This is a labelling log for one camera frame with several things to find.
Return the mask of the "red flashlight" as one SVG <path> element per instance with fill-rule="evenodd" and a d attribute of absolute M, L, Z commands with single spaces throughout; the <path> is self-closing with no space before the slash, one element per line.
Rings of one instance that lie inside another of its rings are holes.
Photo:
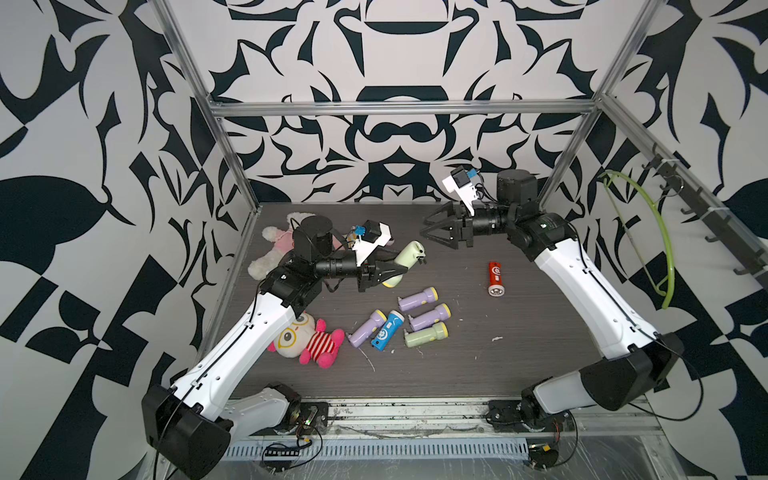
<path fill-rule="evenodd" d="M 488 294 L 491 297 L 502 297 L 505 294 L 505 287 L 502 281 L 501 264 L 498 262 L 490 262 L 488 264 L 489 285 L 487 287 Z"/>

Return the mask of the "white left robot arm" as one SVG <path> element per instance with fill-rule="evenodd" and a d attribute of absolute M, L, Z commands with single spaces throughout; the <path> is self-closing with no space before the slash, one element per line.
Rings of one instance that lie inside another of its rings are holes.
<path fill-rule="evenodd" d="M 365 291 L 425 258 L 418 241 L 389 249 L 389 226 L 373 220 L 344 235 L 330 219 L 312 215 L 292 226 L 291 236 L 292 248 L 260 281 L 235 326 L 188 373 L 169 387 L 151 386 L 142 399 L 149 446 L 189 479 L 207 476 L 236 438 L 288 422 L 300 398 L 285 386 L 272 384 L 239 401 L 231 395 L 328 280 L 353 278 Z"/>

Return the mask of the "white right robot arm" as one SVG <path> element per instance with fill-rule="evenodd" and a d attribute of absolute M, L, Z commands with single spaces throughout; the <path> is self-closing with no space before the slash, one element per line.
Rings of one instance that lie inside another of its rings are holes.
<path fill-rule="evenodd" d="M 489 195 L 474 169 L 454 168 L 442 181 L 457 201 L 438 208 L 446 217 L 424 220 L 424 238 L 456 249 L 481 235 L 505 235 L 565 295 L 587 326 L 601 358 L 521 394 L 517 422 L 531 430 L 568 410 L 597 405 L 617 411 L 657 387 L 683 345 L 642 318 L 594 265 L 574 227 L 538 201 L 538 183 L 526 170 L 504 170 Z"/>

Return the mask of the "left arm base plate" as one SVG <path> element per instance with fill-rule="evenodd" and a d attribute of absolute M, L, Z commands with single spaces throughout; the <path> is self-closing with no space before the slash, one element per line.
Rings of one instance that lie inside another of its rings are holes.
<path fill-rule="evenodd" d="M 300 428 L 314 431 L 319 430 L 324 434 L 327 430 L 329 419 L 330 404 L 328 402 L 302 401 L 292 403 L 281 422 L 274 427 L 267 427 L 266 433 L 269 434 L 291 434 L 296 433 Z"/>

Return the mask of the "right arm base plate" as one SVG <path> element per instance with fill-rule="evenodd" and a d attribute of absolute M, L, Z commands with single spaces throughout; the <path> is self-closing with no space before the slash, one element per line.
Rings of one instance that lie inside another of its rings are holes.
<path fill-rule="evenodd" d="M 548 414 L 527 399 L 490 400 L 484 420 L 497 432 L 563 433 L 576 430 L 569 412 Z"/>

